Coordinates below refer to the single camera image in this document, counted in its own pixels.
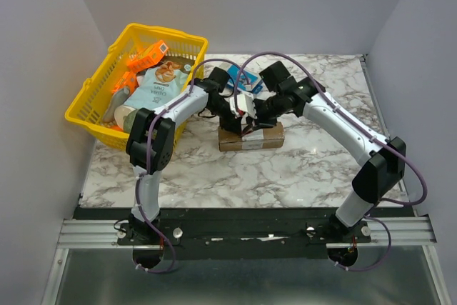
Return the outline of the brown cardboard express box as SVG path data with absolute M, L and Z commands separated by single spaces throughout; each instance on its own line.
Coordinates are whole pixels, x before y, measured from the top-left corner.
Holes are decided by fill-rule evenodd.
M 243 137 L 218 128 L 219 151 L 248 151 L 258 149 L 277 149 L 284 143 L 283 124 L 278 122 L 275 127 L 254 131 Z

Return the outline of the red black utility knife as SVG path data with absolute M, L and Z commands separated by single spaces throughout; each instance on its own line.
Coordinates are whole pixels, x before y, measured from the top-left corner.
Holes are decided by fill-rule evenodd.
M 246 125 L 241 131 L 241 137 L 245 137 L 255 131 L 255 128 L 252 124 Z

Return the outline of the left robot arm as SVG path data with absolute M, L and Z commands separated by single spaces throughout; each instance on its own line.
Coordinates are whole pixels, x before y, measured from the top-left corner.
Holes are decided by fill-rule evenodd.
M 165 237 L 153 222 L 160 212 L 159 185 L 161 172 L 171 160 L 176 129 L 194 114 L 208 109 L 219 117 L 222 129 L 241 133 L 241 118 L 232 113 L 221 95 L 229 74 L 216 67 L 209 77 L 197 79 L 185 92 L 165 105 L 136 113 L 126 153 L 136 173 L 135 204 L 129 223 L 142 244 L 153 243 L 158 235 Z

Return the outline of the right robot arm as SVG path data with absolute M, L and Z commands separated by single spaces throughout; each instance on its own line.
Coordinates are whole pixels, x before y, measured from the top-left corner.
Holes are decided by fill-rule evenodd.
M 341 144 L 361 167 L 351 182 L 352 191 L 331 216 L 327 231 L 338 242 L 354 234 L 354 226 L 375 207 L 404 176 L 406 144 L 372 131 L 345 110 L 308 77 L 300 81 L 277 61 L 260 72 L 272 96 L 254 100 L 255 118 L 247 118 L 245 134 L 270 129 L 278 117 L 293 112 L 320 126 Z

